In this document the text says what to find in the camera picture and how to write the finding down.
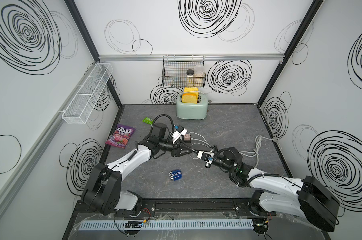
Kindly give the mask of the pink USB charger adapter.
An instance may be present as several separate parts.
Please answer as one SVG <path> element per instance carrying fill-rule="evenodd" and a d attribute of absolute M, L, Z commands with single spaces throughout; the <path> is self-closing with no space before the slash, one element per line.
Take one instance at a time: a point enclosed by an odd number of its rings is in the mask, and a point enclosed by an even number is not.
<path fill-rule="evenodd" d="M 183 140 L 185 143 L 191 143 L 191 141 L 192 141 L 191 135 L 190 135 L 190 134 L 185 134 L 185 135 L 182 137 L 182 140 Z"/>

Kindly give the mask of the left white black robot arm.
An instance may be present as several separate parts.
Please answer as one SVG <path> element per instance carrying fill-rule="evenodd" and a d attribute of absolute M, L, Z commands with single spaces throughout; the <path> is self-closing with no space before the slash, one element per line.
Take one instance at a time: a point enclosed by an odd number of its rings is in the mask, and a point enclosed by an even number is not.
<path fill-rule="evenodd" d="M 104 216 L 118 210 L 125 210 L 132 216 L 138 216 L 142 209 L 142 198 L 133 192 L 123 192 L 122 182 L 141 164 L 158 159 L 170 152 L 173 157 L 181 157 L 195 150 L 187 144 L 187 129 L 181 125 L 171 126 L 159 123 L 158 119 L 169 115 L 157 116 L 151 125 L 148 135 L 135 148 L 120 159 L 107 165 L 99 163 L 91 171 L 81 200 L 89 208 L 95 209 Z"/>

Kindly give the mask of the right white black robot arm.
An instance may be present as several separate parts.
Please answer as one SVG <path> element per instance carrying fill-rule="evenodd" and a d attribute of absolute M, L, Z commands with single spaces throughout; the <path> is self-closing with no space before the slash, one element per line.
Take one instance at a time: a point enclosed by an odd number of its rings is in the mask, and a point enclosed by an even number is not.
<path fill-rule="evenodd" d="M 223 168 L 229 179 L 239 188 L 254 188 L 248 207 L 252 214 L 277 212 L 301 217 L 315 227 L 333 232 L 340 207 L 339 200 L 319 180 L 288 178 L 245 164 L 242 154 L 234 148 L 200 151 L 198 158 Z"/>

